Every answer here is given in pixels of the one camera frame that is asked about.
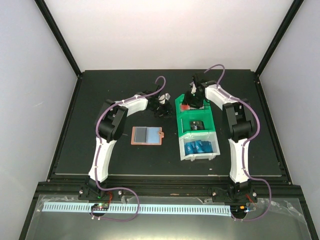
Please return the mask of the pink card holder wallet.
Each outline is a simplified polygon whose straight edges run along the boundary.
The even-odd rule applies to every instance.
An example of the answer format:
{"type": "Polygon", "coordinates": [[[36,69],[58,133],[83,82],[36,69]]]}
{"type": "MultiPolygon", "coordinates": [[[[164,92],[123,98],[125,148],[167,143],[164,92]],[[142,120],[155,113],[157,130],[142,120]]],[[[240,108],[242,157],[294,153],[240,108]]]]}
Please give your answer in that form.
{"type": "Polygon", "coordinates": [[[146,135],[145,143],[134,142],[134,134],[135,134],[136,127],[147,127],[147,126],[134,126],[132,128],[131,145],[159,146],[162,144],[162,140],[165,136],[162,130],[162,127],[147,127],[147,135],[146,135]]]}

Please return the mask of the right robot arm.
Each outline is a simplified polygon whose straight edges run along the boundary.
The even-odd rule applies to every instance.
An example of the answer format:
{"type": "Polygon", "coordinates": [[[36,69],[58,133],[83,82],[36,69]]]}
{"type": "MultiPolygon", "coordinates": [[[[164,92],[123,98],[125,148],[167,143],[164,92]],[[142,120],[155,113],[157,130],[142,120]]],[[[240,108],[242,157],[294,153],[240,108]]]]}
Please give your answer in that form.
{"type": "Polygon", "coordinates": [[[204,72],[192,76],[190,90],[184,95],[183,105],[199,109],[208,100],[222,110],[223,130],[230,147],[230,183],[228,198],[240,201],[251,191],[249,173],[249,144],[260,132],[260,121],[247,99],[237,98],[220,86],[221,79],[208,81],[204,72]]]}

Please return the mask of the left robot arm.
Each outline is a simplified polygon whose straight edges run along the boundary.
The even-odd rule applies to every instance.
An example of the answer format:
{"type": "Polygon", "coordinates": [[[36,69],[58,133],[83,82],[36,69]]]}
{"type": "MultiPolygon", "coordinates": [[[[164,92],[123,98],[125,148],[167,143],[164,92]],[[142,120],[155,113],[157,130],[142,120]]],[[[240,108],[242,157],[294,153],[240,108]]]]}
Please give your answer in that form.
{"type": "Polygon", "coordinates": [[[139,92],[120,101],[106,100],[95,123],[96,147],[86,184],[89,193],[97,200],[103,199],[108,192],[102,184],[109,175],[109,164],[115,144],[123,135],[127,117],[145,110],[154,112],[157,117],[169,116],[173,109],[169,102],[170,94],[139,92]]]}

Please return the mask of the red white cards stack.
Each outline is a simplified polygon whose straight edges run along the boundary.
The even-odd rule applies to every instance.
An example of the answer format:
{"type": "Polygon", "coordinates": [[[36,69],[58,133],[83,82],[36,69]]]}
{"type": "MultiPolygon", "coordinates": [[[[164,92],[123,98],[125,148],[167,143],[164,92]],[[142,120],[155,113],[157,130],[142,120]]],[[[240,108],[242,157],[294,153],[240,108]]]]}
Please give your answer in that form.
{"type": "Polygon", "coordinates": [[[199,111],[199,110],[204,110],[205,109],[205,105],[200,107],[200,108],[195,108],[195,107],[191,107],[189,105],[184,105],[181,104],[180,105],[180,111],[184,112],[184,111],[199,111]]]}

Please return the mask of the black cards stack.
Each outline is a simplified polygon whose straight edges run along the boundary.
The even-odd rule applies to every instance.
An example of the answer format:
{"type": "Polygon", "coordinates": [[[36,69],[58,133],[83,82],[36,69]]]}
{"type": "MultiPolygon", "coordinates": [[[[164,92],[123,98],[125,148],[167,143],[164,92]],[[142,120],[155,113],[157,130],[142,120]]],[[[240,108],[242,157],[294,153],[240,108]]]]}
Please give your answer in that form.
{"type": "Polygon", "coordinates": [[[191,131],[202,131],[205,130],[204,122],[201,120],[194,120],[189,122],[191,131]]]}

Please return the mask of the blue cards stack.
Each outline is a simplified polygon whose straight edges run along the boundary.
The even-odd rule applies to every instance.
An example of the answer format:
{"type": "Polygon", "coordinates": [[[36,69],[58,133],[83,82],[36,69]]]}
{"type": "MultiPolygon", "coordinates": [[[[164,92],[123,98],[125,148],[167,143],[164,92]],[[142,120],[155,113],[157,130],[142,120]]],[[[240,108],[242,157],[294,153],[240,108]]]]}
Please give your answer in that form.
{"type": "Polygon", "coordinates": [[[210,141],[196,140],[184,144],[185,155],[213,153],[213,147],[210,141]]]}

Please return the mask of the green storage bin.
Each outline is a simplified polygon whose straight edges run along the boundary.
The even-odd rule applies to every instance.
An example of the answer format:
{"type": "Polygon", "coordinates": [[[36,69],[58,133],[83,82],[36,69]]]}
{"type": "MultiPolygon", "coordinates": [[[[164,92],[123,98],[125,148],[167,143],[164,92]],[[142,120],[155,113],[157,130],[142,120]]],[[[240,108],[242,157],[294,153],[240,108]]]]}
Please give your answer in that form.
{"type": "Polygon", "coordinates": [[[203,101],[201,108],[183,105],[184,94],[175,99],[178,136],[189,133],[215,132],[215,124],[211,105],[203,101]]]}

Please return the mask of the white storage bin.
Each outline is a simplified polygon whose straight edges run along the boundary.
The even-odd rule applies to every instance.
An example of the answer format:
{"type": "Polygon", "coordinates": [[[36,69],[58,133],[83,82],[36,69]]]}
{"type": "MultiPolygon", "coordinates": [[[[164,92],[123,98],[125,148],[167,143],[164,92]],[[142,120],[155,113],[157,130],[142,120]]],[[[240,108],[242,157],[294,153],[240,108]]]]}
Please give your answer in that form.
{"type": "Polygon", "coordinates": [[[220,148],[215,131],[186,133],[179,137],[181,161],[213,160],[220,155],[220,148]]]}

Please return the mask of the small circuit board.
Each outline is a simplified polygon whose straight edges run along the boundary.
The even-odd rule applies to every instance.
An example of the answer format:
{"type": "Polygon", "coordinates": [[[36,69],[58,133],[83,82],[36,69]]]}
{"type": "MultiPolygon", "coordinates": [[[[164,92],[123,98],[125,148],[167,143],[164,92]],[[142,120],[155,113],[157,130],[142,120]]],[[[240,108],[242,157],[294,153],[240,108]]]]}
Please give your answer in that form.
{"type": "Polygon", "coordinates": [[[95,203],[91,206],[91,211],[107,211],[109,206],[109,203],[95,203]]]}

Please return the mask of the black aluminium rail frame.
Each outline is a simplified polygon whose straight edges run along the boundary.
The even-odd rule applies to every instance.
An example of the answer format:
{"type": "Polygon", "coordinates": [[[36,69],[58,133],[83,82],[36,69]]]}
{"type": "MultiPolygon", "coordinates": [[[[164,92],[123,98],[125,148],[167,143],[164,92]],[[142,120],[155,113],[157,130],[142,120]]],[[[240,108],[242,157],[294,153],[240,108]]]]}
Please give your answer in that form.
{"type": "Polygon", "coordinates": [[[222,178],[219,180],[205,181],[175,181],[175,180],[142,180],[111,178],[102,183],[98,188],[96,183],[89,178],[59,179],[52,178],[39,182],[34,196],[40,195],[72,195],[80,200],[93,202],[107,201],[112,195],[114,201],[122,196],[132,197],[196,197],[209,198],[215,203],[246,203],[249,200],[257,201],[259,198],[272,197],[297,198],[305,201],[302,188],[287,182],[272,182],[270,187],[263,182],[253,181],[248,189],[242,189],[232,193],[231,183],[222,178]]]}

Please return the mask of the right frame post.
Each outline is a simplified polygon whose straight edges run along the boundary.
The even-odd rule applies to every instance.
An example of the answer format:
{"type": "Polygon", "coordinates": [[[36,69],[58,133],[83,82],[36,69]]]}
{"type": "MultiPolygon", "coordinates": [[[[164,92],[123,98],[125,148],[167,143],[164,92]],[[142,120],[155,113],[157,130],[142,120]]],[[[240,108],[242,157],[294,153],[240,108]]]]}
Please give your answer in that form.
{"type": "Polygon", "coordinates": [[[255,75],[260,77],[266,68],[268,62],[270,61],[271,57],[273,56],[275,50],[277,49],[278,45],[280,44],[282,38],[284,37],[286,31],[288,30],[289,26],[291,25],[293,19],[295,18],[296,14],[298,13],[300,7],[304,3],[304,0],[293,0],[288,11],[286,12],[281,24],[279,25],[274,37],[272,38],[266,52],[264,53],[257,69],[255,70],[255,75]]]}

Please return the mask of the frame post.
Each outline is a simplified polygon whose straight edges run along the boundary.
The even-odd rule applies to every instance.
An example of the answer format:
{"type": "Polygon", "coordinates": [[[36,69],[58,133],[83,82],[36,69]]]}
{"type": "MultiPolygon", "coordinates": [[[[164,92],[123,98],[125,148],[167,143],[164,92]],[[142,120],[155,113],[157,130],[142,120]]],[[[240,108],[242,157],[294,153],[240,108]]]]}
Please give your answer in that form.
{"type": "Polygon", "coordinates": [[[280,44],[282,38],[284,37],[286,31],[288,30],[289,26],[291,25],[293,19],[295,18],[296,14],[298,13],[300,7],[304,3],[304,0],[293,0],[288,11],[286,12],[281,24],[279,25],[274,37],[272,38],[266,52],[264,53],[257,69],[255,70],[255,75],[260,77],[266,68],[268,62],[270,61],[271,57],[273,56],[275,50],[277,49],[278,45],[280,44]]]}
{"type": "Polygon", "coordinates": [[[49,7],[45,0],[35,0],[34,1],[40,10],[44,20],[46,21],[48,27],[50,28],[53,36],[55,37],[59,47],[61,48],[64,56],[66,57],[69,65],[71,66],[75,75],[80,78],[82,76],[82,71],[80,70],[60,28],[58,27],[49,7]]]}

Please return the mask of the left frame post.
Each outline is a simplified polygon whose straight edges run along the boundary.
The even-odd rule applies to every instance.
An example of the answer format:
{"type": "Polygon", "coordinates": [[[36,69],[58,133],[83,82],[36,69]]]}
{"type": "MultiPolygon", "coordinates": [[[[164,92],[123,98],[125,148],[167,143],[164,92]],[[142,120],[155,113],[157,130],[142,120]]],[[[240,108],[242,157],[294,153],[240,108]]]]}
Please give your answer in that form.
{"type": "Polygon", "coordinates": [[[64,56],[66,57],[69,65],[71,66],[75,75],[80,78],[82,76],[82,71],[80,70],[60,28],[58,27],[49,7],[45,0],[35,0],[34,1],[40,10],[44,20],[46,21],[48,27],[50,28],[53,36],[55,37],[59,47],[61,48],[64,56]]]}

